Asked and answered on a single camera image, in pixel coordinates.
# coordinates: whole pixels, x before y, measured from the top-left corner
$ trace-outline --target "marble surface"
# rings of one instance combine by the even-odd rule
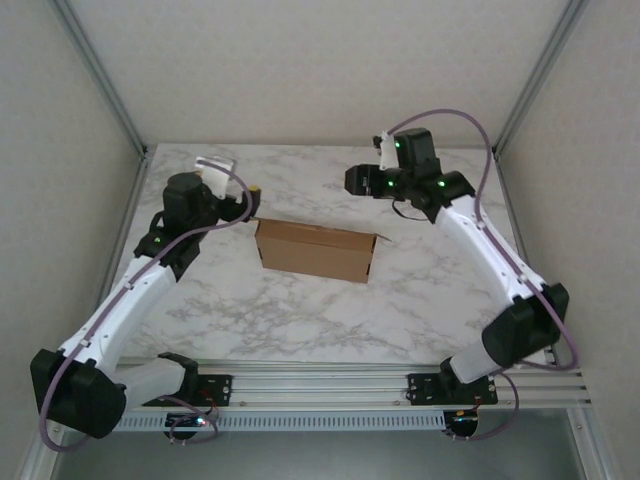
[[[377,162],[375,151],[364,147],[159,145],[120,274],[153,214],[162,209],[167,178],[193,170],[196,156],[214,154],[236,159],[245,182],[262,187],[260,217],[389,240],[378,240],[364,285],[263,269],[255,223],[212,232],[180,283],[125,347],[125,356],[171,350],[201,360],[438,364],[477,340],[496,314],[465,254],[436,227],[398,217],[389,201],[343,190],[347,168]],[[477,185],[483,151],[438,150],[438,155],[443,171],[460,170]],[[495,172],[483,203],[513,243]]]

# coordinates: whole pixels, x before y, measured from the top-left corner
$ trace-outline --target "robotic arm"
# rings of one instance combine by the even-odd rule
[[[126,341],[148,311],[180,280],[200,253],[199,244],[207,234],[206,228],[219,220],[238,221],[250,201],[252,208],[244,221],[258,209],[259,189],[250,190],[251,199],[245,193],[242,201],[236,202],[235,197],[226,194],[228,175],[224,173],[224,169],[233,171],[233,164],[213,162],[223,169],[218,170],[208,166],[211,163],[212,160],[199,158],[196,167],[200,172],[179,173],[169,178],[162,194],[164,210],[154,216],[122,280],[57,352],[43,349],[32,360],[31,376],[41,410],[54,376],[71,352],[78,345],[83,347],[54,386],[48,419],[102,438],[113,430],[126,410],[160,395],[177,392],[177,396],[190,401],[195,394],[198,365],[181,355],[163,353],[146,365],[123,372],[116,372],[116,365]],[[159,263],[137,277],[151,258],[195,229],[203,231],[179,241]],[[114,300],[115,305],[97,323]],[[90,340],[86,340],[87,333],[92,333]]]
[[[347,170],[345,189],[352,195],[409,200],[469,255],[501,309],[482,331],[481,340],[440,365],[440,383],[448,396],[557,342],[560,331],[530,285],[542,292],[562,320],[569,302],[566,289],[561,284],[548,286],[522,261],[484,209],[474,208],[475,191],[460,172],[442,173],[431,133],[417,128],[395,136],[383,134],[374,137],[374,145],[380,151],[380,165]],[[512,265],[522,273],[516,274]]]

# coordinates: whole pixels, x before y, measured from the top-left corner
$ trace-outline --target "cardboard box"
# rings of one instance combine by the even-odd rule
[[[260,219],[256,244],[264,268],[367,283],[376,235]]]

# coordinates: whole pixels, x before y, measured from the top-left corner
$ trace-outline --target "purple cable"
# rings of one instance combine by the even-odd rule
[[[520,411],[520,396],[518,395],[518,389],[516,388],[516,384],[513,383],[513,380],[511,380],[511,377],[509,377],[505,373],[500,372],[500,373],[497,373],[496,375],[500,375],[504,377],[507,380],[507,382],[509,382],[509,385],[511,385],[511,389],[513,390],[513,396],[515,397],[515,406],[513,407],[513,413],[511,414],[511,417],[509,418],[509,420],[507,420],[505,423],[503,423],[499,427],[496,427],[487,433],[474,435],[473,437],[460,437],[451,431],[447,432],[447,436],[453,438],[454,440],[461,438],[467,442],[477,442],[478,440],[486,440],[487,438],[491,438],[495,435],[498,435],[499,433],[504,432],[507,428],[509,428],[513,424],[513,422],[516,421],[516,417],[518,416],[518,412]]]
[[[482,172],[482,178],[480,179],[480,185],[478,185],[478,191],[477,191],[476,198],[475,198],[475,201],[474,201],[474,210],[475,210],[476,218],[480,219],[480,218],[482,218],[481,211],[480,211],[480,208],[481,208],[480,200],[482,198],[482,193],[483,193],[484,187],[485,187],[485,185],[487,183],[487,179],[489,178],[489,171],[491,170],[491,163],[492,163],[491,162],[492,154],[491,154],[491,140],[489,140],[489,135],[487,134],[487,131],[482,127],[480,122],[478,122],[478,120],[476,120],[474,117],[472,117],[468,113],[462,112],[460,110],[455,110],[455,109],[452,109],[452,108],[437,108],[437,109],[434,109],[434,110],[427,110],[426,112],[422,112],[422,113],[419,113],[417,115],[414,115],[413,117],[410,117],[410,118],[406,119],[405,121],[400,122],[398,125],[396,125],[395,127],[391,128],[387,133],[389,135],[393,135],[395,132],[397,132],[402,127],[404,127],[404,126],[406,126],[406,125],[408,125],[408,124],[410,124],[412,122],[415,122],[416,120],[419,120],[419,119],[425,118],[425,117],[430,117],[431,115],[438,115],[438,114],[443,114],[443,113],[447,113],[447,114],[450,114],[450,115],[456,115],[458,117],[462,117],[462,118],[470,121],[478,129],[478,132],[480,132],[480,135],[482,136],[482,141],[484,142],[484,146],[485,146],[485,148],[487,150],[487,159],[486,159],[486,163],[485,163],[485,166],[484,166],[484,171]],[[513,259],[509,256],[507,251],[500,244],[500,242],[498,242],[498,239],[486,227],[486,225],[482,227],[482,232],[486,235],[486,237],[489,239],[491,244],[496,248],[496,250],[498,250],[498,252],[502,256],[502,258],[504,258],[504,260],[513,269],[515,274],[518,275],[518,276],[523,275],[524,272],[520,269],[518,264],[513,261]],[[535,367],[535,368],[540,368],[542,370],[555,371],[555,372],[567,371],[567,370],[571,370],[571,369],[577,367],[578,366],[578,361],[579,361],[578,360],[578,358],[579,358],[578,357],[578,348],[577,348],[577,346],[575,344],[575,341],[573,340],[573,337],[571,336],[571,333],[565,327],[564,323],[560,319],[559,315],[556,313],[555,309],[547,301],[547,299],[544,297],[544,295],[542,295],[542,292],[538,291],[538,289],[531,283],[530,280],[525,280],[524,283],[529,288],[529,290],[531,290],[531,293],[533,293],[536,296],[536,298],[540,301],[540,303],[544,306],[545,310],[547,311],[547,313],[549,313],[549,315],[553,319],[553,322],[558,327],[558,330],[560,330],[560,333],[562,333],[562,335],[566,339],[567,344],[569,345],[569,349],[571,350],[571,361],[569,362],[568,365],[542,365],[542,364],[538,364],[538,363],[534,363],[534,362],[529,362],[528,360],[522,360],[522,361],[520,361],[520,363],[522,365],[527,365],[529,367]]]
[[[182,440],[182,444],[183,445],[193,445],[196,443],[205,443],[205,442],[210,442],[211,440],[215,439],[218,437],[218,424],[216,423],[217,417],[215,420],[212,420],[211,418],[209,418],[209,415],[207,415],[206,413],[204,413],[202,410],[198,409],[197,407],[194,407],[193,405],[180,400],[179,398],[176,397],[172,397],[171,395],[162,395],[161,397],[158,397],[158,400],[169,400],[170,402],[173,402],[177,405],[181,405],[185,408],[188,408],[189,410],[191,410],[194,415],[185,415],[184,417],[180,417],[178,418],[175,422],[173,422],[171,424],[171,428],[169,429],[169,439],[171,440],[171,443],[174,442],[174,431],[176,429],[176,427],[178,425],[180,425],[184,420],[186,420],[187,418],[193,418],[193,417],[200,417],[200,418],[206,418],[210,423],[211,426],[213,427],[213,433],[211,435],[209,435],[208,437],[204,437],[204,438],[200,438],[200,439],[195,439],[195,440]]]
[[[213,230],[222,230],[223,228],[229,228],[233,225],[236,225],[242,222],[245,218],[251,215],[251,211],[253,210],[253,198],[251,197],[251,191],[249,190],[249,187],[247,187],[247,185],[242,181],[242,179],[238,175],[236,175],[234,172],[230,170],[227,170],[219,165],[216,165],[215,163],[212,163],[206,160],[197,160],[196,165],[203,165],[206,167],[211,167],[215,170],[219,170],[229,175],[230,178],[235,180],[240,185],[240,187],[242,187],[242,191],[247,197],[247,209],[238,218],[228,223],[224,223],[221,225],[212,225],[209,227],[195,228],[186,233],[183,233],[178,238],[176,238],[171,243],[169,243],[165,248],[163,248],[160,251],[160,253],[158,253],[155,257],[149,260],[149,262],[147,262],[147,264],[144,267],[142,267],[135,275],[133,275],[133,277],[131,277],[131,280],[129,280],[130,285],[135,285],[135,283],[140,279],[140,277],[142,277],[146,272],[148,272],[151,267],[153,267],[156,263],[158,263],[167,253],[169,253],[169,251],[171,251],[173,247],[175,247],[178,243],[183,241],[185,238],[188,238],[192,235],[197,235],[199,233],[205,233]],[[96,321],[93,322],[91,327],[89,327],[89,330],[87,330],[87,333],[82,338],[83,341],[86,341],[86,342],[91,341],[91,338],[94,336],[96,331],[100,328],[100,326],[102,325],[104,320],[107,318],[109,313],[111,313],[111,311],[115,308],[115,306],[120,302],[122,297],[129,291],[130,291],[129,289],[127,289],[126,287],[123,287],[118,291],[118,293],[116,293],[116,295],[109,301],[109,303],[104,308],[104,310],[100,312],[100,315],[98,315],[98,318],[96,319]],[[55,375],[53,376],[53,379],[51,380],[51,383],[49,384],[49,388],[47,389],[47,393],[45,394],[44,400],[42,402],[42,408],[40,409],[40,420],[38,424],[39,430],[40,430],[40,437],[42,438],[42,442],[48,448],[50,448],[55,452],[73,452],[78,448],[80,448],[80,446],[82,446],[89,438],[88,436],[86,436],[76,444],[63,446],[55,443],[51,439],[51,437],[49,437],[49,432],[47,431],[47,413],[49,413],[49,408],[51,406],[53,395],[56,389],[58,388],[58,384],[60,383],[60,380],[62,379],[62,376],[66,372],[67,368],[69,368],[69,365],[71,365],[71,362],[73,362],[73,360],[78,356],[78,354],[82,351],[83,348],[84,347],[82,346],[82,344],[78,343],[78,345],[71,351],[69,356],[65,358],[65,360],[62,362],[62,365],[60,365],[60,368],[55,373]]]

